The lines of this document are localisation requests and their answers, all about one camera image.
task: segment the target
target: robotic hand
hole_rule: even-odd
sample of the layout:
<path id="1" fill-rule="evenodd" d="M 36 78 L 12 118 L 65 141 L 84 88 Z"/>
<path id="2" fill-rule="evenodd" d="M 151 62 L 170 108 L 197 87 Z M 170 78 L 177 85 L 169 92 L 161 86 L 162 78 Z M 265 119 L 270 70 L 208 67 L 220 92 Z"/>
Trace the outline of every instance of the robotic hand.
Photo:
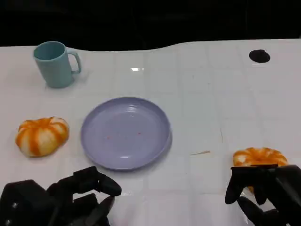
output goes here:
<path id="1" fill-rule="evenodd" d="M 256 226 L 301 225 L 301 169 L 295 165 L 261 165 L 232 167 L 225 202 L 238 202 L 242 211 Z M 269 199 L 276 209 L 262 211 L 256 204 L 241 196 L 247 186 L 254 188 L 259 205 Z"/>
<path id="2" fill-rule="evenodd" d="M 73 200 L 73 194 L 95 190 L 109 195 L 101 203 L 95 194 Z M 121 187 L 89 167 L 52 184 L 46 191 L 33 180 L 9 183 L 0 198 L 0 225 L 110 226 L 107 215 Z"/>

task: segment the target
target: plate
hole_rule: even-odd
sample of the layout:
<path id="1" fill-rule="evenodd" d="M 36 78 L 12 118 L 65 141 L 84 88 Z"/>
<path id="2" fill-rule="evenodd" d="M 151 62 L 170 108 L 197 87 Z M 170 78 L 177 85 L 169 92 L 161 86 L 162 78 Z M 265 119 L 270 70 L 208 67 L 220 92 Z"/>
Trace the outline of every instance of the plate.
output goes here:
<path id="1" fill-rule="evenodd" d="M 172 143 L 166 114 L 154 103 L 135 97 L 98 105 L 84 120 L 80 133 L 86 155 L 112 170 L 145 166 Z"/>

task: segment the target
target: black hole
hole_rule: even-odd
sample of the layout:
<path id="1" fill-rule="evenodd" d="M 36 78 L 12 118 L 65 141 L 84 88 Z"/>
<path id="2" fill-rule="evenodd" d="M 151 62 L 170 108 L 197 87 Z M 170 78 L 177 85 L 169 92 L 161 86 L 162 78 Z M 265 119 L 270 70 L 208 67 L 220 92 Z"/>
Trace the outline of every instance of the black hole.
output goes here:
<path id="1" fill-rule="evenodd" d="M 257 63 L 266 63 L 271 59 L 270 55 L 263 49 L 251 51 L 249 57 Z"/>

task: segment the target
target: teal mug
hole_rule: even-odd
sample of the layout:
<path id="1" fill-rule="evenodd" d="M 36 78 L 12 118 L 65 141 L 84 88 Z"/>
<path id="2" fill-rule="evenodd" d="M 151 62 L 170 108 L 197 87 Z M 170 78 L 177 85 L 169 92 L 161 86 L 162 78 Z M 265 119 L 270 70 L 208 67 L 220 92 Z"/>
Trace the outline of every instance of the teal mug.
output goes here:
<path id="1" fill-rule="evenodd" d="M 74 55 L 78 70 L 73 71 L 68 54 Z M 47 41 L 33 51 L 39 70 L 47 85 L 52 88 L 64 88 L 74 81 L 74 75 L 81 72 L 80 58 L 77 52 L 67 51 L 66 46 L 58 41 Z"/>

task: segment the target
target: tiled surface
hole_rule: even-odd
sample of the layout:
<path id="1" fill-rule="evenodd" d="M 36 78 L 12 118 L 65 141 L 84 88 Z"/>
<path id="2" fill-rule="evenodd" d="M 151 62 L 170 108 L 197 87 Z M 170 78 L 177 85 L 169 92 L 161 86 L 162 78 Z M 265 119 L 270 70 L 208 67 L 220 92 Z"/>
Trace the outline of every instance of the tiled surface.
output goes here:
<path id="1" fill-rule="evenodd" d="M 251 61 L 253 49 L 265 49 L 271 61 Z M 268 146 L 301 166 L 299 40 L 79 51 L 83 72 L 65 89 L 46 87 L 32 50 L 0 48 L 0 189 L 28 178 L 46 188 L 92 165 L 80 145 L 81 124 L 95 106 L 121 96 L 158 104 L 171 121 L 174 140 L 168 155 L 139 171 L 99 168 L 123 188 L 109 216 L 112 225 L 251 225 L 236 205 L 224 204 L 233 152 Z M 68 121 L 68 142 L 49 157 L 26 159 L 14 143 L 18 125 L 52 115 Z M 192 155 L 203 151 L 210 153 Z"/>

